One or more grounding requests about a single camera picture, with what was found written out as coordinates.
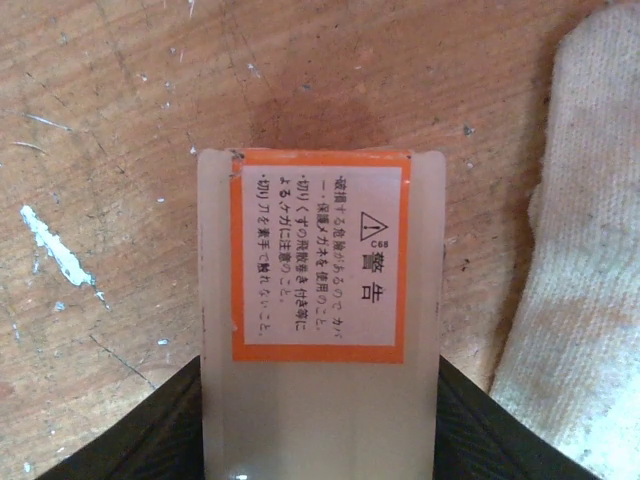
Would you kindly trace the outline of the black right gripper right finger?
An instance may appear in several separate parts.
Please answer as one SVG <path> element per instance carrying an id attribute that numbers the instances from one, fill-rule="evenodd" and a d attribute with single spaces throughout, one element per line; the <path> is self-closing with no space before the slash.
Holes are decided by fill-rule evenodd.
<path id="1" fill-rule="evenodd" d="M 542 440 L 448 360 L 439 359 L 437 479 L 593 479 Z"/>

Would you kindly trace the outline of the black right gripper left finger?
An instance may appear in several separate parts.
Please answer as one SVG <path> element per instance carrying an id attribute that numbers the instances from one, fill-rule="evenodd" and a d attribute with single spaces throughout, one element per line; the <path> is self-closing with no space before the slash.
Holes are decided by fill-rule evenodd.
<path id="1" fill-rule="evenodd" d="M 198 357 L 42 479 L 203 479 Z"/>

